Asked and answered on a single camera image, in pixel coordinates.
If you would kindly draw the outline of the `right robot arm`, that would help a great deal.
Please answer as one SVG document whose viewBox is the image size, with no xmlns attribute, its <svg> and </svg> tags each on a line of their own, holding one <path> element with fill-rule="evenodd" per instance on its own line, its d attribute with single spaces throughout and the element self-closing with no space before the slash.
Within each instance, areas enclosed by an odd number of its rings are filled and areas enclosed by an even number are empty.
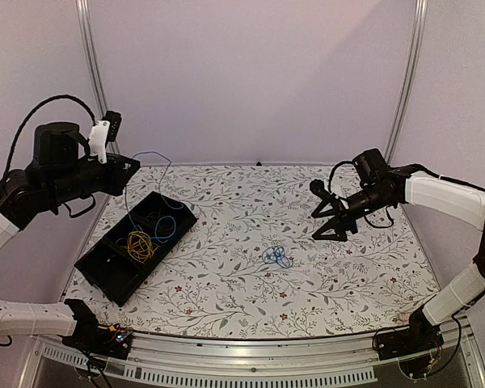
<svg viewBox="0 0 485 388">
<path fill-rule="evenodd" d="M 398 205 L 437 213 L 434 226 L 416 230 L 432 260 L 442 255 L 434 268 L 439 279 L 448 282 L 409 317 L 402 346 L 419 352 L 447 318 L 485 296 L 485 188 L 417 163 L 393 167 L 378 149 L 362 152 L 348 165 L 358 176 L 355 194 L 335 193 L 330 180 L 310 183 L 320 200 L 311 216 L 325 221 L 313 239 L 344 242 L 358 231 L 358 220 Z"/>
</svg>

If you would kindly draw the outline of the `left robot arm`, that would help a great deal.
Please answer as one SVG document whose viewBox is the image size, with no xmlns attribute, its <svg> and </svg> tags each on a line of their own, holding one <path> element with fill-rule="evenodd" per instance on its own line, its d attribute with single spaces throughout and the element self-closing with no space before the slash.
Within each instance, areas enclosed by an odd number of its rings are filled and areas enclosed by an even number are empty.
<svg viewBox="0 0 485 388">
<path fill-rule="evenodd" d="M 123 193 L 140 163 L 107 151 L 120 123 L 120 113 L 108 111 L 102 119 L 91 120 L 87 136 L 71 122 L 36 128 L 32 161 L 25 169 L 6 167 L 0 179 L 0 250 L 41 213 L 57 214 L 59 207 L 93 200 L 97 193 Z M 129 349 L 129 330 L 100 325 L 79 299 L 53 304 L 0 300 L 0 337 L 15 335 L 58 335 L 65 346 L 86 355 Z"/>
</svg>

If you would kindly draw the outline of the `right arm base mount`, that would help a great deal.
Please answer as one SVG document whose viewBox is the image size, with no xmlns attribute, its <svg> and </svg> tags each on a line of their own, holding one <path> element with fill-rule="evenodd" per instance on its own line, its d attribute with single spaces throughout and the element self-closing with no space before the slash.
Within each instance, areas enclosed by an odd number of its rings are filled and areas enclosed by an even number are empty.
<svg viewBox="0 0 485 388">
<path fill-rule="evenodd" d="M 402 330 L 380 330 L 372 339 L 373 350 L 379 359 L 390 360 L 437 349 L 444 344 L 439 327 L 410 325 Z"/>
</svg>

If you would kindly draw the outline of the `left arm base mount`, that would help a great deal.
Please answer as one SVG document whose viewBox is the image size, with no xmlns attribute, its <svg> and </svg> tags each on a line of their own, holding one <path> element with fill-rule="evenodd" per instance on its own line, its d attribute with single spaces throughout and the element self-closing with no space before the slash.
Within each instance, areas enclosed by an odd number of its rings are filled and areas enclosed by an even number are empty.
<svg viewBox="0 0 485 388">
<path fill-rule="evenodd" d="M 126 360 L 132 347 L 133 330 L 118 323 L 109 327 L 76 326 L 72 335 L 63 336 L 63 345 L 86 354 Z"/>
</svg>

